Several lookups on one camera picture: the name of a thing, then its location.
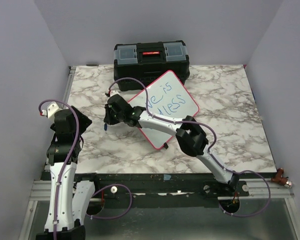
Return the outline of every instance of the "marble table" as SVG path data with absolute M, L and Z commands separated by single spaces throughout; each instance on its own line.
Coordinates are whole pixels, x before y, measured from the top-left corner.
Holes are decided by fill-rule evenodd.
M 196 120 L 217 133 L 213 151 L 236 171 L 276 172 L 243 66 L 194 65 L 190 72 L 185 87 L 200 106 Z M 104 93 L 112 82 L 112 65 L 76 68 L 68 102 L 93 121 L 82 135 L 77 173 L 210 172 L 198 159 L 183 154 L 175 138 L 168 149 L 155 150 L 135 127 L 120 123 L 104 131 Z M 122 96 L 129 100 L 138 92 Z

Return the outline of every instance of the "toolbox lid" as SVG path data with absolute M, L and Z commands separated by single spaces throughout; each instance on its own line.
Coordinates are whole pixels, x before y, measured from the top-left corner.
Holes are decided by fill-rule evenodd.
M 118 60 L 118 65 L 137 64 L 136 45 L 118 46 L 114 50 L 114 60 Z
M 167 62 L 186 60 L 186 55 L 188 54 L 188 51 L 186 49 L 186 46 L 183 46 L 181 42 L 168 42 L 164 43 L 163 46 Z

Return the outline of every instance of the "red border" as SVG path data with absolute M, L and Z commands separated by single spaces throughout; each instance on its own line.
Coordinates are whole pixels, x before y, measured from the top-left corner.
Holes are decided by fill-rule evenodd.
M 177 80 L 179 80 L 179 78 L 178 78 L 178 76 L 176 76 L 176 74 L 172 71 L 172 70 L 168 70 L 168 71 L 166 71 L 165 73 L 163 73 L 159 78 L 157 78 L 154 82 L 152 82 L 150 85 L 148 85 L 146 88 L 148 88 L 149 86 L 151 86 L 153 83 L 155 83 L 157 80 L 159 80 L 161 77 L 163 77 L 165 74 L 167 74 L 168 72 L 172 72 L 173 74 L 174 74 L 174 76 L 177 78 Z M 185 91 L 189 94 L 189 96 L 191 97 L 191 99 L 193 100 L 193 102 L 196 104 L 196 106 L 198 106 L 198 111 L 196 112 L 196 113 L 194 113 L 193 114 L 193 116 L 195 116 L 196 114 L 198 114 L 198 112 L 200 111 L 200 106 L 197 104 L 197 102 L 194 100 L 194 98 L 192 97 L 192 95 L 189 93 L 189 91 L 186 89 L 186 87 L 183 85 L 183 83 L 179 80 L 179 82 L 180 82 L 180 84 L 182 85 L 182 87 L 185 89 Z M 135 95 L 133 98 L 131 98 L 130 100 L 129 100 L 129 102 L 131 102 L 133 99 L 135 99 L 137 96 L 139 96 L 141 93 L 143 93 L 144 92 L 144 89 L 141 91 L 141 92 L 139 92 L 137 95 Z M 163 148 L 163 146 L 164 145 L 162 145 L 162 146 L 160 146 L 159 148 L 157 148 L 157 147 L 155 147 L 154 145 L 153 145 L 153 143 L 150 141 L 150 139 L 145 135 L 145 133 L 142 131 L 142 129 L 141 128 L 139 128 L 139 130 L 141 131 L 141 133 L 145 136 L 145 138 L 150 142 L 150 144 L 152 145 L 152 147 L 154 148 L 154 149 L 156 149 L 156 150 L 160 150 L 160 149 L 162 149 Z

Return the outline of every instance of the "white circular cap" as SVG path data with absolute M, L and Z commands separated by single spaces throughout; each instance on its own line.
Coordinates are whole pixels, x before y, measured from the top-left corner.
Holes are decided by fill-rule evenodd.
M 118 188 L 116 187 L 116 186 L 113 186 L 112 188 L 111 188 L 111 192 L 112 193 L 116 193 L 118 191 Z

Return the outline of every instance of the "whiteboard with red border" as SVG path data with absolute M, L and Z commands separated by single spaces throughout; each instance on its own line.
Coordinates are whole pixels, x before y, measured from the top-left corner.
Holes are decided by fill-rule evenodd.
M 171 70 L 152 82 L 146 89 L 149 93 L 150 112 L 172 118 L 185 118 L 187 115 L 196 115 L 200 110 L 198 104 Z M 132 107 L 145 107 L 145 90 L 131 98 L 129 103 Z M 169 134 L 153 129 L 140 128 L 140 131 L 155 149 L 161 149 L 164 143 L 172 138 Z

